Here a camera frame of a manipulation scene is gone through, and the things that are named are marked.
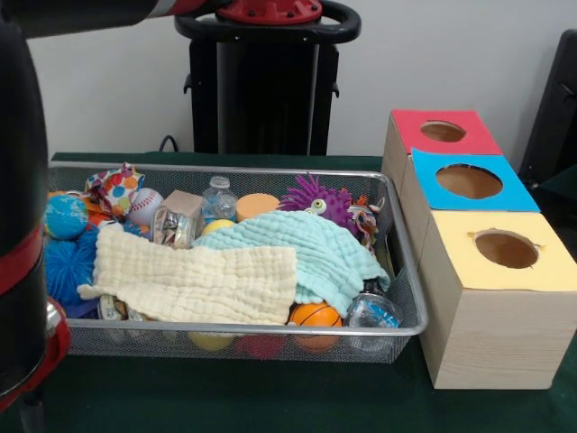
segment red box top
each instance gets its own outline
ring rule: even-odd
[[[393,110],[391,115],[408,154],[423,152],[501,155],[476,111]]]

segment white wall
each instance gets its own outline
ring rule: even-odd
[[[575,0],[349,0],[362,36],[342,45],[329,153],[382,155],[390,109],[476,109],[520,163]],[[50,151],[191,149],[188,41],[172,20],[32,41]]]

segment light blue towel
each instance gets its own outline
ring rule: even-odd
[[[274,211],[200,237],[194,246],[216,250],[251,246],[293,246],[297,249],[297,303],[323,299],[342,317],[363,280],[390,279],[379,263],[351,233],[332,221],[307,212]]]

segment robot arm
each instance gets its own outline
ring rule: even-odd
[[[47,300],[41,218],[48,153],[41,94],[24,37],[125,26],[207,12],[228,0],[0,0],[0,412],[31,391],[69,349]]]
[[[228,3],[230,0],[4,0],[3,17],[18,23],[26,38],[37,38],[214,11]]]

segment googly eye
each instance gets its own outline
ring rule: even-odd
[[[313,201],[311,208],[317,215],[324,214],[326,211],[326,203],[321,198],[316,199]]]

